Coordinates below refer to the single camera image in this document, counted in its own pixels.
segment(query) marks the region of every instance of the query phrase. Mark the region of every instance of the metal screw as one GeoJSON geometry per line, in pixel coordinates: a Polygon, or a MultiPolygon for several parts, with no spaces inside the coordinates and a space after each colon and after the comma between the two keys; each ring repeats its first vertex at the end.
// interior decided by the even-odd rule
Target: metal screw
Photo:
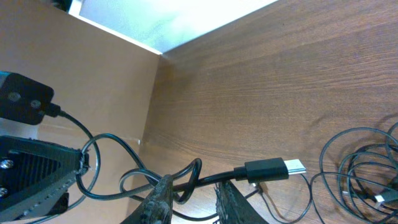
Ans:
{"type": "Polygon", "coordinates": [[[11,100],[12,102],[17,102],[21,98],[19,93],[16,92],[10,92],[8,94],[8,100],[11,100]]]}
{"type": "Polygon", "coordinates": [[[6,196],[8,194],[8,190],[4,187],[0,187],[0,198],[6,196]]]}
{"type": "Polygon", "coordinates": [[[41,103],[39,100],[32,100],[32,101],[30,102],[30,106],[33,107],[33,108],[35,108],[35,109],[40,108],[40,105],[41,105],[41,104],[42,104],[42,103],[41,103]]]}
{"type": "Polygon", "coordinates": [[[0,167],[2,169],[10,169],[14,166],[14,162],[10,159],[5,159],[0,162],[0,167]]]}

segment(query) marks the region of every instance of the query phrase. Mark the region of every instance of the beige wall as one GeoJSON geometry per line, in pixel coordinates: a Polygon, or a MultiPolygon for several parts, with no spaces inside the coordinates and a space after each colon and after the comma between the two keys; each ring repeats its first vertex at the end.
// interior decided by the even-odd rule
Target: beige wall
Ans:
{"type": "MultiPolygon", "coordinates": [[[[38,2],[0,1],[0,70],[51,86],[53,102],[93,133],[117,134],[137,150],[158,59],[156,54],[38,2]]],[[[80,130],[62,118],[46,118],[39,139],[74,148],[86,141],[80,130]]],[[[113,194],[118,192],[120,176],[135,164],[111,141],[100,141],[99,147],[103,166],[94,193],[113,194]]],[[[92,175],[86,174],[86,182],[92,175]]],[[[71,201],[80,196],[76,187],[70,193],[71,201]]],[[[49,223],[119,223],[126,217],[128,201],[86,199],[49,223]]]]}

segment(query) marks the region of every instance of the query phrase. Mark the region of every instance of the white surface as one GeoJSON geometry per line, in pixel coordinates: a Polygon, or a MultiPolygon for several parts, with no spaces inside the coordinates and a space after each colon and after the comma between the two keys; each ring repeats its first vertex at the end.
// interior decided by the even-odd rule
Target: white surface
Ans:
{"type": "Polygon", "coordinates": [[[160,52],[276,0],[85,0],[80,15],[160,52]]]}

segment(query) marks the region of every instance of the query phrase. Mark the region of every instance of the wood grain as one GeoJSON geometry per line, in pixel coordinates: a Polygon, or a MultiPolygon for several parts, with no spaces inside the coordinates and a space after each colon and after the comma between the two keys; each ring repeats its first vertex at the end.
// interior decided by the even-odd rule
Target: wood grain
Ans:
{"type": "MultiPolygon", "coordinates": [[[[333,135],[357,126],[386,130],[397,120],[397,10],[396,1],[280,0],[167,52],[140,157],[162,175],[200,157],[201,177],[255,159],[299,158],[311,178],[333,135]]],[[[325,169],[334,171],[345,154],[381,139],[366,132],[341,138],[325,169]]],[[[237,185],[244,193],[251,189],[237,185]]],[[[266,185],[283,217],[299,216],[308,200],[302,179],[266,185]]],[[[359,222],[331,201],[321,182],[314,192],[326,223],[359,222]]],[[[250,202],[275,223],[260,197],[250,202]]],[[[175,209],[213,213],[213,187],[197,189],[175,209]]],[[[313,208],[301,221],[319,222],[313,208]]]]}

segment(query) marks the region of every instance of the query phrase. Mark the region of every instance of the metal connector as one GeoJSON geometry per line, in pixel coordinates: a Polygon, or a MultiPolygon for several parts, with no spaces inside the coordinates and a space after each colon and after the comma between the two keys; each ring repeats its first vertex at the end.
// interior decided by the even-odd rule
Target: metal connector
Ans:
{"type": "Polygon", "coordinates": [[[289,175],[303,174],[307,172],[307,169],[304,167],[304,165],[300,162],[299,159],[292,159],[284,162],[289,172],[289,175]]]}

